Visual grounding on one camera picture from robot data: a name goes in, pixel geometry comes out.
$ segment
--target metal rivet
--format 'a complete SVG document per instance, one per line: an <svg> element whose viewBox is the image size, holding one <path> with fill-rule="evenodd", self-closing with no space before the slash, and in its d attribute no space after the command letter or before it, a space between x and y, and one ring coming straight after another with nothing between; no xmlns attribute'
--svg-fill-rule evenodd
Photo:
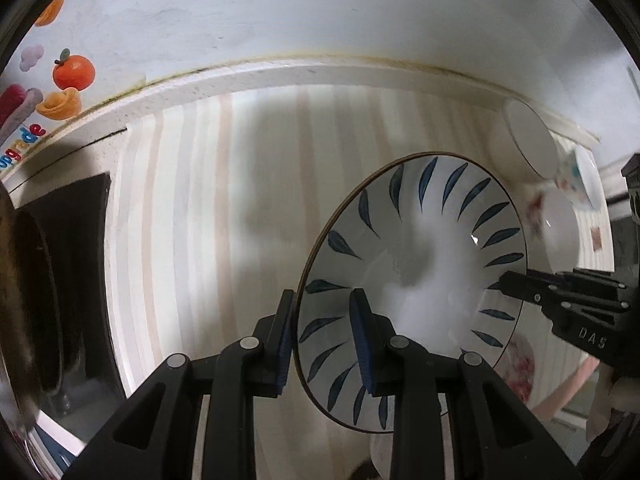
<svg viewBox="0 0 640 480"><path fill-rule="evenodd" d="M260 344L260 340L257 337L249 336L245 337L240 341L240 346L245 350L252 350L256 348Z"/></svg>
<svg viewBox="0 0 640 480"><path fill-rule="evenodd" d="M409 346L409 340L403 335L395 335L389 340L389 344L393 348L407 348Z"/></svg>
<svg viewBox="0 0 640 480"><path fill-rule="evenodd" d="M173 354L166 360L169 368L180 368L185 362L187 362L187 357L184 354Z"/></svg>
<svg viewBox="0 0 640 480"><path fill-rule="evenodd" d="M482 364L482 358L480 357L480 354L476 354L475 352L467 352L463 359L469 366L478 366Z"/></svg>

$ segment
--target striped tablecloth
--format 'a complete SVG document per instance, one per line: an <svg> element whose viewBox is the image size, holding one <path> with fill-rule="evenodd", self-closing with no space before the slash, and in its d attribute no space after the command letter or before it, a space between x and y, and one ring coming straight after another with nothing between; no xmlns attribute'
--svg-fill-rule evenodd
<svg viewBox="0 0 640 480"><path fill-rule="evenodd" d="M110 322L127 393L169 354L217 353L272 314L282 289L297 287L338 204L382 165L444 150L492 170L482 140L493 117L431 94L297 86L216 96L129 124L106 237ZM606 209L578 221L580 265L612 269ZM602 232L598 252L593 226ZM524 308L518 330L536 354L537 402L575 369L580 351L552 336L535 307ZM281 399L257 400L258 476L347 478L368 455L367 436L324 418L293 370L289 377Z"/></svg>

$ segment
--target white plate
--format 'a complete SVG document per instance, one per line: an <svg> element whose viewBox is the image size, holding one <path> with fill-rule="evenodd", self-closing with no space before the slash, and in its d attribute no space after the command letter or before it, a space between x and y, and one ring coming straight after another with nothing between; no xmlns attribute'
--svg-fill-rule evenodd
<svg viewBox="0 0 640 480"><path fill-rule="evenodd" d="M486 170L449 153L417 153L369 177L325 226L306 264L294 315L294 358L309 397L360 431L393 429L392 398L364 391L348 316L352 288L430 352L475 351L491 365L522 302L492 290L526 272L522 226Z"/></svg>

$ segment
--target white wall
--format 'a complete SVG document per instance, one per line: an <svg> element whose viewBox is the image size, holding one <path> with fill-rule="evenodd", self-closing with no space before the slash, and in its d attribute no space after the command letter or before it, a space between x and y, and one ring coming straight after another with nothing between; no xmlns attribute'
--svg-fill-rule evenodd
<svg viewBox="0 0 640 480"><path fill-rule="evenodd" d="M38 43L43 59L21 72L21 50ZM13 82L57 90L50 70L65 47L96 69L83 109L212 64L355 54L416 60L520 92L600 136L601 166L640 148L628 67L640 75L587 0L65 0L53 23L27 34L0 91Z"/></svg>

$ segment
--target purple cloud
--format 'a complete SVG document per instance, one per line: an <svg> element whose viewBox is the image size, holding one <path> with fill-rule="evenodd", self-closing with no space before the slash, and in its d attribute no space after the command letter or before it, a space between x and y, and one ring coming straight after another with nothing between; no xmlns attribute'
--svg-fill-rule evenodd
<svg viewBox="0 0 640 480"><path fill-rule="evenodd" d="M42 56L44 56L44 47L42 45L26 47L20 54L20 70L28 72L30 68L36 66Z"/></svg>

